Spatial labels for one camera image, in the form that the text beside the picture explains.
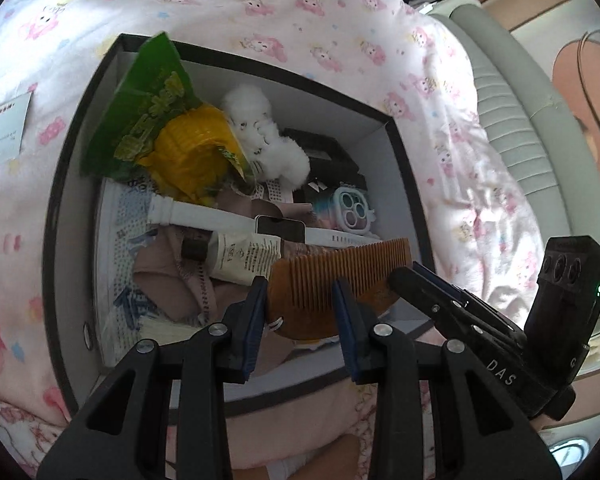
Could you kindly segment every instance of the bolt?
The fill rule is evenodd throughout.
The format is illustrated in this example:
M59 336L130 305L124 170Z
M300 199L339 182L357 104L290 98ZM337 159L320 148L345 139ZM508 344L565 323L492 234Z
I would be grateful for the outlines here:
M387 325L387 323L378 323L374 327L374 333L380 337L391 335L393 331L394 329L391 327L391 325Z
M142 339L138 341L136 345L136 350L138 350L141 354L148 354L155 347L155 343L150 339Z
M451 339L447 341L446 347L454 354L461 354L464 352L464 343L462 341L458 341L458 339Z
M213 323L213 325L209 327L209 333L214 336L224 335L227 330L229 329L223 323Z

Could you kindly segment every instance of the cartoon patterned fabric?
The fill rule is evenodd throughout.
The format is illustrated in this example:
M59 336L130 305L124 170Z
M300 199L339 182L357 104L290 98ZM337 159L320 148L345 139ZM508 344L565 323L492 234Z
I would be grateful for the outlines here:
M41 299L50 187L67 127L115 37L162 30L392 115L439 274L524 322L542 256L539 229L478 123L468 57L434 19L401 0L5 0L0 104L34 93L20 157L0 166L0 400L66 423Z

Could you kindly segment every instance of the box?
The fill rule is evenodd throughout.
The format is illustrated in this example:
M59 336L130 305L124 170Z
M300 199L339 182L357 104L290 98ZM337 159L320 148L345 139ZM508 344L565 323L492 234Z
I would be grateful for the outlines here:
M94 333L93 258L100 180L80 175L82 154L113 93L148 38L121 35L87 86L67 133L52 184L43 245L43 303L52 365L75 413L106 372ZM318 82L257 60L177 43L196 94L218 106L239 83L269 97L280 130L334 137L366 177L382 239L407 237L413 259L433 269L422 204L394 120Z

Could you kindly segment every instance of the gray padded headboard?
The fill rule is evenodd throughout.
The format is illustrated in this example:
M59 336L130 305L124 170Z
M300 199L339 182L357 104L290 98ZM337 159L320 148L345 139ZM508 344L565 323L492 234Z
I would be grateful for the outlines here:
M462 5L450 18L433 16L469 55L480 124L524 190L543 240L587 234L600 244L600 173L549 78L481 7Z

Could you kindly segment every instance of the comb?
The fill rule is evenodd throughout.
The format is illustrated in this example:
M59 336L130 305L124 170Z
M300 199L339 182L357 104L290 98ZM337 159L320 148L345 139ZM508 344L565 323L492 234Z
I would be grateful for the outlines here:
M334 280L346 278L354 297L379 316L399 298L387 284L387 277L396 267L411 267L407 238L278 260L269 277L267 322L281 317L283 323L276 333L289 339L335 336L338 329L331 299Z

